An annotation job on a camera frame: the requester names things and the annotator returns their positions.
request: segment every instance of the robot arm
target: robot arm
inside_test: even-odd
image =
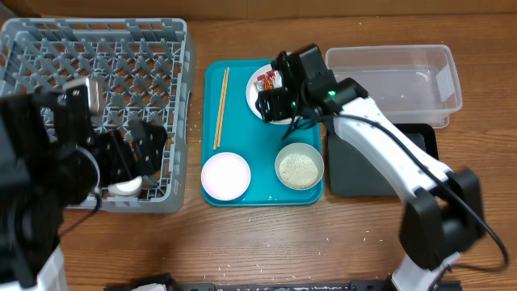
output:
[[[2,291],[67,290],[57,233],[64,208],[96,188],[161,168],[167,139],[162,126],[130,120],[132,145],[119,131],[94,131],[90,119],[104,111],[102,93],[100,83],[83,78],[62,91],[0,99]],[[55,141],[40,115],[47,110]]]
[[[483,222],[476,175],[468,169],[454,173],[420,150],[382,115],[360,84],[335,80],[315,44],[280,53],[271,67],[284,84],[258,93],[255,106],[264,122],[290,116],[286,136],[301,127],[301,117],[326,123],[369,160],[403,202],[400,241],[406,257],[386,281],[386,290],[430,290],[486,230],[497,237]],[[440,206],[437,198],[447,204]]]

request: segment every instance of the clear plastic container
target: clear plastic container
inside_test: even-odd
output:
[[[326,65],[338,81],[353,78],[395,124],[448,125],[461,109],[460,80],[446,45],[331,48]]]

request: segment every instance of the wooden chopstick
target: wooden chopstick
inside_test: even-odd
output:
[[[217,140],[219,139],[219,131],[221,130],[221,111],[222,111],[222,108],[223,108],[223,96],[226,96],[226,85],[228,84],[228,72],[229,72],[229,67],[226,68],[225,70],[225,75],[223,77],[223,83],[222,83],[222,86],[221,86],[221,97],[219,98],[219,112],[217,113],[217,124],[216,124],[216,136],[213,140],[213,150],[216,150],[217,147],[219,146],[220,143],[217,142]]]
[[[228,90],[229,67],[226,73],[225,93],[223,94],[223,109],[221,110],[221,122],[219,124],[219,138],[217,138],[217,147],[221,146],[221,137],[223,135],[223,121],[225,121],[225,105],[226,105],[226,91]]]

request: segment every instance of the gray dish rack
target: gray dish rack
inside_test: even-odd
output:
[[[195,46],[182,19],[11,19],[0,34],[0,96],[60,88],[75,78],[104,83],[97,132],[128,121],[162,124],[168,134],[162,170],[146,176],[138,197],[112,197],[103,207],[117,213],[173,213],[183,205],[187,172],[187,109],[194,85]],[[41,112],[53,136],[53,114]],[[93,208],[88,198],[75,208]]]

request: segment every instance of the white bowl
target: white bowl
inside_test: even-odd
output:
[[[251,170],[238,154],[219,153],[203,165],[201,184],[211,197],[228,201],[237,199],[250,186]]]
[[[107,190],[111,196],[115,197],[137,197],[142,191],[142,184],[142,177],[138,176],[126,182],[109,185],[107,186]]]
[[[317,178],[316,178],[316,181],[309,187],[293,188],[293,187],[289,186],[288,184],[286,184],[280,178],[280,163],[290,154],[303,154],[313,160],[314,165],[317,168]],[[314,185],[316,185],[322,179],[324,170],[325,170],[325,164],[323,162],[323,157],[320,154],[320,152],[318,152],[316,149],[314,149],[314,147],[312,147],[311,145],[301,143],[301,142],[296,142],[296,143],[292,143],[290,145],[286,145],[278,153],[278,155],[276,156],[276,160],[275,160],[276,176],[285,186],[287,186],[288,188],[294,189],[294,190],[307,190],[307,189],[314,187]]]

